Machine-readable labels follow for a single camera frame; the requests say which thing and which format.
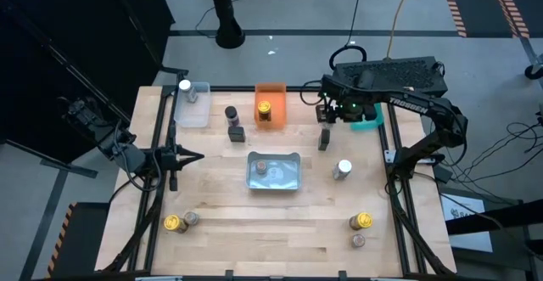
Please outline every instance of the wooden table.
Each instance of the wooden table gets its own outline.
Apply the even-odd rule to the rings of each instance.
[[[140,148],[150,147],[160,89],[139,90],[130,130],[137,135],[135,144]],[[200,222],[184,234],[170,233],[161,225],[153,275],[224,275],[225,270],[233,269],[236,276],[337,277],[339,270],[347,271],[350,277],[401,276],[389,196],[383,190],[386,176],[377,130],[352,132],[347,124],[337,124],[327,151],[320,152],[317,139],[321,128],[316,124],[315,108],[302,104],[297,93],[288,93],[288,124],[280,132],[256,130],[253,93],[212,95],[208,127],[177,127],[177,142],[205,158],[179,172],[179,191],[166,188],[162,208],[162,218],[194,211],[200,215]],[[166,105],[166,119],[172,100],[169,98]],[[246,143],[231,143],[228,139],[224,116],[228,105],[238,110]],[[404,145],[423,138],[418,115],[401,109],[396,113]],[[389,147],[393,149],[388,114],[385,119]],[[160,143],[164,140],[165,125]],[[295,193],[251,193],[245,185],[247,154],[251,151],[299,153],[302,188]],[[341,159],[350,160],[353,170],[346,180],[334,181],[332,169]],[[417,171],[432,175],[429,166],[418,166]],[[116,187],[126,180],[126,174],[120,171]],[[415,176],[411,191],[421,235],[441,261],[455,271],[435,182]],[[140,195],[129,185],[111,205],[97,269],[107,266],[132,235]],[[360,211],[372,214],[373,225],[354,231],[347,220]],[[366,237],[366,245],[359,249],[350,247],[356,233]],[[147,241],[146,235],[138,268],[143,267]],[[411,271],[416,272],[407,232],[406,245]]]

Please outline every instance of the concrete floor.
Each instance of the concrete floor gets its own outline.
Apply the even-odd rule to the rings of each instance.
[[[193,30],[211,0],[166,0],[177,23],[172,30]],[[327,29],[348,30],[355,0],[243,0],[234,3],[236,17],[245,29]],[[399,0],[361,0],[355,28],[389,30]],[[211,11],[200,29],[217,27]],[[409,31],[454,31],[445,0],[406,0],[398,29]],[[212,85],[254,85],[259,81],[286,81],[301,85],[304,81],[329,73],[329,55],[344,45],[346,37],[336,36],[251,36],[238,49],[218,48],[205,37],[170,37],[164,65],[190,70],[189,78]],[[369,59],[382,59],[387,37],[353,37]],[[531,39],[534,49],[543,53],[543,39]],[[434,55],[446,65],[449,86],[446,97],[470,120],[467,156],[462,168],[504,137],[506,125],[513,121],[535,123],[534,113],[541,101],[537,81],[523,77],[528,58],[518,39],[465,39],[460,37],[396,37],[391,57]],[[338,61],[356,61],[359,55],[346,53]],[[158,74],[155,84],[172,81]],[[510,143],[473,170],[473,177],[503,171],[521,165],[530,155],[523,151],[529,141]],[[543,155],[512,174],[480,182],[481,187],[503,197],[537,200],[543,194],[539,184]],[[53,217],[34,278],[45,276],[49,257],[58,236],[65,210],[70,202],[106,202],[113,192],[118,168],[97,150],[74,161],[99,171],[96,179],[70,174]],[[0,146],[0,207],[4,221],[0,225],[0,272],[5,279],[17,279],[42,218],[57,171],[39,165],[37,157],[8,145]],[[543,239],[542,228],[531,228],[532,237]],[[458,263],[460,274],[493,279],[521,279],[518,273],[496,270],[473,263]]]

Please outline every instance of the small cylinder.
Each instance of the small cylinder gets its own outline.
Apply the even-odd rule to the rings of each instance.
[[[258,103],[258,120],[259,121],[271,121],[272,119],[272,105],[268,101],[260,101]]]
[[[263,175],[266,174],[267,165],[263,160],[256,161],[256,172]]]
[[[185,233],[188,225],[179,216],[172,214],[164,220],[164,228],[177,233]]]
[[[348,160],[341,160],[338,162],[338,164],[335,165],[335,167],[332,170],[333,179],[335,180],[343,180],[349,175],[350,170],[353,168],[353,166],[350,164],[350,161]]]
[[[179,89],[185,94],[185,99],[189,103],[194,103],[198,99],[198,94],[193,84],[189,80],[182,80],[179,82]]]
[[[194,226],[198,223],[200,216],[194,212],[187,212],[183,217],[183,220],[188,226]]]
[[[349,219],[349,226],[354,230],[369,228],[372,226],[373,219],[369,213],[362,212]]]
[[[355,234],[351,243],[355,248],[362,247],[366,243],[366,238],[362,234]]]
[[[238,111],[233,106],[228,106],[224,109],[224,114],[227,116],[228,125],[236,127],[239,125]]]

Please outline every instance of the orange container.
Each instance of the orange container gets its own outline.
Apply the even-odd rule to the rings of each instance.
[[[269,114],[259,116],[259,103]],[[261,129],[283,129],[287,123],[287,84],[284,82],[262,82],[255,85],[255,123]]]

